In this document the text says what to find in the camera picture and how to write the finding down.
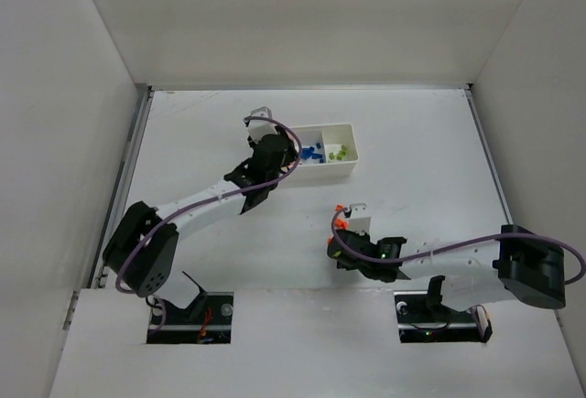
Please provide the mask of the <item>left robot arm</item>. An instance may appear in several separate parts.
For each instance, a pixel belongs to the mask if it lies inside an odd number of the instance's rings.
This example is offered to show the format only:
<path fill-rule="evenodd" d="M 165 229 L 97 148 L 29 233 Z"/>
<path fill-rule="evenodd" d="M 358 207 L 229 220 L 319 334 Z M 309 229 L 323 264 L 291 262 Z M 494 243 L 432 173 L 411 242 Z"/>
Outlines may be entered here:
<path fill-rule="evenodd" d="M 216 184 L 185 199 L 159 206 L 132 204 L 103 252 L 114 286 L 124 294 L 153 296 L 188 310 L 202 292 L 174 264 L 179 242 L 218 221 L 254 209 L 299 162 L 295 134 L 267 134 L 252 143 L 253 154 Z"/>

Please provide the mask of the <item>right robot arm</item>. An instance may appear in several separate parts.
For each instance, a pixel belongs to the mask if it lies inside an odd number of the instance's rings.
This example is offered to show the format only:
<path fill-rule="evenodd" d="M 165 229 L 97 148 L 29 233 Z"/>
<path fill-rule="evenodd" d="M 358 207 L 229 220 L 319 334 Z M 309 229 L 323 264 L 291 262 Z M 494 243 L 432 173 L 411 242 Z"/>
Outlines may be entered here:
<path fill-rule="evenodd" d="M 552 241 L 513 224 L 495 235 L 436 250 L 402 253 L 404 237 L 376 243 L 367 233 L 338 229 L 327 255 L 339 269 L 392 284 L 426 279 L 428 308 L 462 312 L 479 304 L 516 299 L 541 309 L 566 306 L 564 252 Z"/>

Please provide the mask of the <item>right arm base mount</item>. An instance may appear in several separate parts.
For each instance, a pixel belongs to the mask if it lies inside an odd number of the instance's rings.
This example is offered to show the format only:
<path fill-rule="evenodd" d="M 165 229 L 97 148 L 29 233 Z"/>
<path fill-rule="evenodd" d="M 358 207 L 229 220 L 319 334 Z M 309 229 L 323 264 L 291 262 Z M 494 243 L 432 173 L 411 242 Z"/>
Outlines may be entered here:
<path fill-rule="evenodd" d="M 444 276 L 429 280 L 426 291 L 395 291 L 396 320 L 401 343 L 487 343 L 492 321 L 484 306 L 459 312 L 442 304 Z"/>

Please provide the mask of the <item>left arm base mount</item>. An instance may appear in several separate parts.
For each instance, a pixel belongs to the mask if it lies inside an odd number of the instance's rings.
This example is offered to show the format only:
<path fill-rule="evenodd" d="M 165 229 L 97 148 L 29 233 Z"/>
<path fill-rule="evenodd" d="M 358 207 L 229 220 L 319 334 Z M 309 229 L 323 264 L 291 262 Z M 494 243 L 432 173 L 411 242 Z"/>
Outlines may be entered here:
<path fill-rule="evenodd" d="M 234 292 L 210 292 L 182 272 L 179 288 L 190 303 L 178 308 L 160 296 L 146 298 L 151 308 L 146 343 L 153 345 L 224 345 L 232 339 Z"/>

